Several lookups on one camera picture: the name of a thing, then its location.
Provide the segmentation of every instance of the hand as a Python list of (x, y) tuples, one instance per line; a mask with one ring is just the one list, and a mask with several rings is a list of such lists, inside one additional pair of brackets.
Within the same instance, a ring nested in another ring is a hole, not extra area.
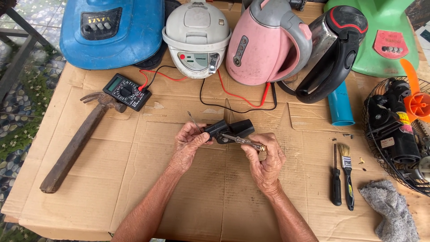
[(267, 157), (263, 161), (258, 159), (257, 150), (251, 146), (242, 144), (240, 147), (249, 159), (251, 175), (255, 183), (264, 194), (272, 195), (278, 190), (278, 177), (286, 160), (285, 154), (273, 133), (251, 134), (249, 138), (267, 146)]
[[(202, 130), (207, 124), (197, 124)], [(213, 140), (209, 140), (209, 133), (200, 134), (193, 122), (187, 122), (175, 137), (175, 153), (170, 160), (169, 166), (173, 169), (185, 173), (193, 162), (197, 148), (201, 145), (211, 145)]]

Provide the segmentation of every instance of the pink electric kettle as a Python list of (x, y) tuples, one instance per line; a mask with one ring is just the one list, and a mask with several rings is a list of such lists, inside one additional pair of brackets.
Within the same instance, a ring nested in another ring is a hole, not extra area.
[(289, 0), (254, 0), (234, 28), (226, 67), (237, 82), (260, 85), (295, 75), (311, 51), (312, 33)]

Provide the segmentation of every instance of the wooden hammer handle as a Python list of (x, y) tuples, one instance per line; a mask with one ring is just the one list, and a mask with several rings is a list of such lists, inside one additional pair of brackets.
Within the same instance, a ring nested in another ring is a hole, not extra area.
[(58, 158), (57, 163), (55, 163), (51, 171), (45, 177), (45, 180), (43, 180), (40, 185), (40, 190), (42, 190), (42, 192), (55, 193), (58, 190), (108, 109), (106, 105), (99, 103), (96, 108), (91, 111), (61, 154), (60, 158)]

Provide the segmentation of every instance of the black screwdriver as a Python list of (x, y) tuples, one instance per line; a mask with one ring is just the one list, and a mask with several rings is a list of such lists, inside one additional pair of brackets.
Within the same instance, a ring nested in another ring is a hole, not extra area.
[(341, 170), (338, 169), (338, 151), (337, 146), (334, 144), (335, 150), (335, 168), (332, 169), (332, 203), (336, 206), (342, 205), (341, 195)]

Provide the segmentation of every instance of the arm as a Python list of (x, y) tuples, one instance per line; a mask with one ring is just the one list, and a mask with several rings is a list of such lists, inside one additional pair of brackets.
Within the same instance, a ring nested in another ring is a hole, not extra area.
[(258, 159), (257, 151), (251, 146), (241, 145), (241, 148), (249, 159), (252, 178), (275, 211), (282, 241), (318, 242), (309, 225), (284, 193), (278, 180), (286, 157), (275, 134), (250, 135), (249, 138), (267, 146), (267, 157), (263, 161)]
[(200, 134), (187, 122), (175, 137), (175, 152), (164, 173), (145, 198), (126, 216), (115, 232), (112, 242), (148, 242), (158, 229), (167, 202), (182, 175), (190, 168), (197, 148), (208, 141), (209, 134)]

